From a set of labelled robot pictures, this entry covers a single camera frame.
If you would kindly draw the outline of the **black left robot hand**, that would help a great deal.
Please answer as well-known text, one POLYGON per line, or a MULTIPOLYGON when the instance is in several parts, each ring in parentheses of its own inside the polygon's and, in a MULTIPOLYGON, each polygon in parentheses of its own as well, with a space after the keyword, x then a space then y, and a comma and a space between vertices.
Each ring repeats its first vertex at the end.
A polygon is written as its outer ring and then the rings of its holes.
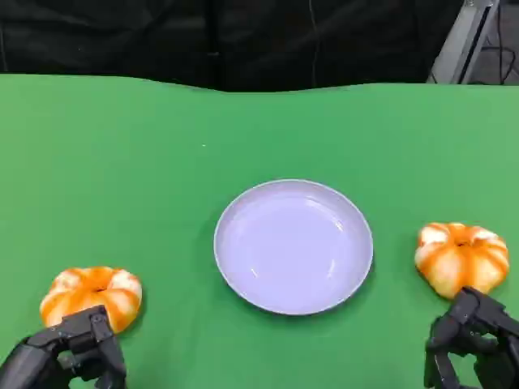
POLYGON ((2 388, 68 388, 75 378, 96 388, 127 387, 122 349, 104 306, 22 339, 1 365, 2 388))

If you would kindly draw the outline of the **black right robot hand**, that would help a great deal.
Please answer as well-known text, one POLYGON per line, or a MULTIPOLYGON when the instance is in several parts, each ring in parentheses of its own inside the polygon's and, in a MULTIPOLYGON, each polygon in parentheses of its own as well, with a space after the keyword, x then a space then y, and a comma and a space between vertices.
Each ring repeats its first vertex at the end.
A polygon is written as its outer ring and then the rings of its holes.
POLYGON ((518 387, 518 321, 505 306, 471 287, 437 317, 426 342, 424 387, 463 388, 449 355, 476 357, 481 388, 518 387))

